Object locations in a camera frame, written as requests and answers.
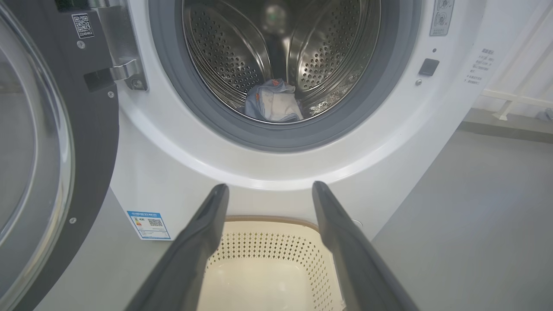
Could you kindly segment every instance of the washing machine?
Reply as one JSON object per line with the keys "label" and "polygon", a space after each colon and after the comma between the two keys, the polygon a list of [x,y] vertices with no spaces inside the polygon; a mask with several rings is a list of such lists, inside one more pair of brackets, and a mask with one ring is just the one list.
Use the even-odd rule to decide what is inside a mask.
{"label": "washing machine", "polygon": [[[218,184],[227,216],[317,224],[321,181],[372,239],[540,3],[0,1],[0,309],[46,295],[109,186],[174,240]],[[271,79],[298,120],[245,113]]]}

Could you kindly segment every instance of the perforated basket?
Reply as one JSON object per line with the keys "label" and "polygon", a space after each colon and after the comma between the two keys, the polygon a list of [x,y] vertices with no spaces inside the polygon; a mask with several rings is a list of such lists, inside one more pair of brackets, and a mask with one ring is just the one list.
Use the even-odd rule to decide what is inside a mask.
{"label": "perforated basket", "polygon": [[332,253],[310,224],[227,221],[198,311],[342,311]]}

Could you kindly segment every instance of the chrome hinge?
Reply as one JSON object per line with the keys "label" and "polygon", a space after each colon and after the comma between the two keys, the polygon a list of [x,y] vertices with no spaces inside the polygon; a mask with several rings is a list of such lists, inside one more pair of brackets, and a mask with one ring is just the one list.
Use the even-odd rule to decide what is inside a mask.
{"label": "chrome hinge", "polygon": [[148,81],[138,52],[127,0],[88,0],[102,23],[113,67],[113,80],[124,80],[131,90],[147,91]]}

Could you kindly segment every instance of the gray rubber gasket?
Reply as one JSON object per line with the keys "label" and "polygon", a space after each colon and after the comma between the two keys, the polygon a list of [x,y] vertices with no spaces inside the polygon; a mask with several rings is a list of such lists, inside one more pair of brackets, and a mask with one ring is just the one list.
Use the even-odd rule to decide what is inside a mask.
{"label": "gray rubber gasket", "polygon": [[150,26],[161,64],[190,110],[219,135],[270,152],[297,152],[330,143],[357,127],[388,97],[415,44],[421,0],[382,0],[380,33],[371,63],[356,87],[330,111],[295,124],[242,117],[219,102],[188,55],[182,0],[149,1]]}

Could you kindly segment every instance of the gray floor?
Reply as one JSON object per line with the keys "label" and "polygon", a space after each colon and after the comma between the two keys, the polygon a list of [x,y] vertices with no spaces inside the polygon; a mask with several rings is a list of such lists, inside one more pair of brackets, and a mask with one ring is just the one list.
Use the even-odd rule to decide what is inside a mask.
{"label": "gray floor", "polygon": [[[552,144],[457,132],[373,243],[421,310],[551,310],[552,190]],[[110,192],[37,310],[122,310],[168,245]]]}

